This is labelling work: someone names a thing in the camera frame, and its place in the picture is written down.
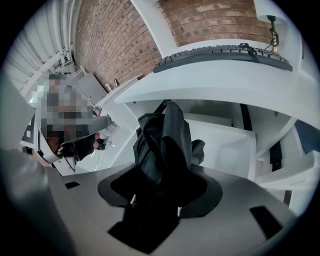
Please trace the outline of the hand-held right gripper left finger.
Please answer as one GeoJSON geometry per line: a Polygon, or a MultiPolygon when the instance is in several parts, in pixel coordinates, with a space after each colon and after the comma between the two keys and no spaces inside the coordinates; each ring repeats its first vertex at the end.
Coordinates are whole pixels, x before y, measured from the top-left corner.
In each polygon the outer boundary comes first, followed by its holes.
{"type": "Polygon", "coordinates": [[[71,198],[84,214],[84,219],[91,227],[81,231],[81,235],[88,235],[84,242],[81,255],[85,256],[147,256],[128,245],[115,239],[108,233],[108,230],[117,222],[122,220],[124,209],[109,205],[98,193],[98,184],[103,179],[116,174],[123,169],[132,166],[133,163],[126,163],[119,166],[64,176],[64,183],[77,182],[78,186],[68,190],[71,198]]]}

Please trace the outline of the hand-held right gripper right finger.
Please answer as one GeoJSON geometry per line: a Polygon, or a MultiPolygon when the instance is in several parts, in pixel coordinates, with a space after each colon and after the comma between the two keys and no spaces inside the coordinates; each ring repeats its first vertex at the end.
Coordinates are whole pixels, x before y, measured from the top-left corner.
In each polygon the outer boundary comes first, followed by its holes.
{"type": "Polygon", "coordinates": [[[249,179],[202,166],[192,169],[221,185],[221,200],[203,217],[182,219],[154,256],[256,255],[297,220],[287,205],[249,179]],[[272,238],[266,237],[252,215],[250,209],[255,207],[265,207],[280,224],[281,230],[272,238]]]}

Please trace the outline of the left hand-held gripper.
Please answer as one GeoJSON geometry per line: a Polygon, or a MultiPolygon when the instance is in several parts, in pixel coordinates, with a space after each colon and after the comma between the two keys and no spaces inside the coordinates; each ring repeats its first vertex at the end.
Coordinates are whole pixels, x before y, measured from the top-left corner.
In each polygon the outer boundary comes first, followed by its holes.
{"type": "Polygon", "coordinates": [[[22,150],[37,156],[46,166],[51,165],[59,173],[75,173],[77,163],[90,154],[89,147],[93,147],[95,134],[108,128],[112,119],[108,115],[96,116],[85,118],[84,124],[84,136],[65,141],[53,151],[38,125],[38,118],[34,115],[20,141],[22,150]]]}

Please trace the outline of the black cloth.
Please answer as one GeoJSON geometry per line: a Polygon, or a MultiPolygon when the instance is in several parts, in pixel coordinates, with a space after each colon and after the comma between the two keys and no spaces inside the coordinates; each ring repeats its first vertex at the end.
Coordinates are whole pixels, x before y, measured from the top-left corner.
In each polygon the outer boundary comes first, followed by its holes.
{"type": "Polygon", "coordinates": [[[136,166],[111,184],[128,204],[109,233],[149,254],[178,226],[178,209],[206,190],[205,182],[191,173],[192,161],[204,160],[205,143],[191,139],[190,126],[174,101],[164,113],[145,114],[138,122],[136,166]]]}

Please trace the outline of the white desk with hutch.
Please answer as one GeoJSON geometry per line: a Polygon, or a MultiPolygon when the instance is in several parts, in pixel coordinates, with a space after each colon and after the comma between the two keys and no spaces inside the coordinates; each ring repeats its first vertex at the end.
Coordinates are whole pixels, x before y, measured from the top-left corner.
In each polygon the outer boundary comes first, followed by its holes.
{"type": "MultiPolygon", "coordinates": [[[[239,45],[241,39],[214,39],[176,46],[156,5],[132,0],[141,14],[162,57],[195,48],[239,45]]],[[[255,179],[288,166],[309,152],[320,153],[314,144],[305,149],[305,139],[320,132],[320,72],[296,26],[286,15],[279,32],[279,55],[293,71],[240,60],[204,61],[151,72],[102,106],[118,132],[104,151],[91,155],[93,170],[134,161],[138,118],[153,112],[164,100],[176,101],[183,113],[231,119],[231,126],[255,133],[255,179]]],[[[316,188],[290,190],[289,209],[297,216],[309,206],[316,188]]]]}

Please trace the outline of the plain white table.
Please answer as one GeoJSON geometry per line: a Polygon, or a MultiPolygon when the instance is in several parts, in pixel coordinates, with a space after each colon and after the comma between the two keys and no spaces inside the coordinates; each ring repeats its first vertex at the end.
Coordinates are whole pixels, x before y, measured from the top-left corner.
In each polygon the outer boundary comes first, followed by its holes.
{"type": "Polygon", "coordinates": [[[139,79],[140,75],[137,75],[123,84],[120,84],[118,87],[113,89],[111,92],[109,92],[106,96],[104,96],[100,101],[95,104],[95,107],[103,107],[107,102],[112,102],[114,99],[116,99],[123,91],[125,91],[127,88],[135,84],[139,79]]]}

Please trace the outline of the grey panel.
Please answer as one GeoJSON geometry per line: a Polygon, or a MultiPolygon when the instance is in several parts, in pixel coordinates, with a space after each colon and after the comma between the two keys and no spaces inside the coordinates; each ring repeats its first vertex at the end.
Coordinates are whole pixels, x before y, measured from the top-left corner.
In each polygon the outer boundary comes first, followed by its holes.
{"type": "Polygon", "coordinates": [[[86,74],[77,82],[78,89],[92,102],[97,104],[107,95],[107,91],[92,73],[86,74]]]}

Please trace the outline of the white ceiling pipes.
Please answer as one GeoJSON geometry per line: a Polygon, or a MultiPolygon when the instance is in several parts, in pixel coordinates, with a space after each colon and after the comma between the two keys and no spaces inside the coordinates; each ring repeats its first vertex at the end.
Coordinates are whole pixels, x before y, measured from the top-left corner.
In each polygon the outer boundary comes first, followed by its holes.
{"type": "Polygon", "coordinates": [[[12,84],[28,97],[38,81],[73,64],[77,12],[82,0],[48,0],[27,21],[4,62],[12,84]]]}

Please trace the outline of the black keyboard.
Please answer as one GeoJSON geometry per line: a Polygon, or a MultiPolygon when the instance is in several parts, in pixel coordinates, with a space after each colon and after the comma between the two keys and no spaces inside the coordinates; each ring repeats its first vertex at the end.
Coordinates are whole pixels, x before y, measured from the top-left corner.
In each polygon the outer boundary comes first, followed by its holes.
{"type": "Polygon", "coordinates": [[[287,59],[272,51],[250,46],[248,43],[239,45],[217,45],[193,48],[164,57],[155,65],[152,72],[159,73],[172,68],[207,62],[207,61],[245,61],[264,64],[285,71],[293,71],[287,59]]]}

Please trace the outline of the white shade table lamp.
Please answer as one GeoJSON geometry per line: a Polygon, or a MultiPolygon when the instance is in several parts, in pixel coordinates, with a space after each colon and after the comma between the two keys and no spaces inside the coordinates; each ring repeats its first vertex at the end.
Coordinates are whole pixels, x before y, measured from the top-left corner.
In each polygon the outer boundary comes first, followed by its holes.
{"type": "Polygon", "coordinates": [[[285,26],[287,18],[282,9],[273,0],[253,0],[256,17],[261,22],[270,23],[271,51],[279,55],[280,39],[276,31],[276,25],[285,26]]]}

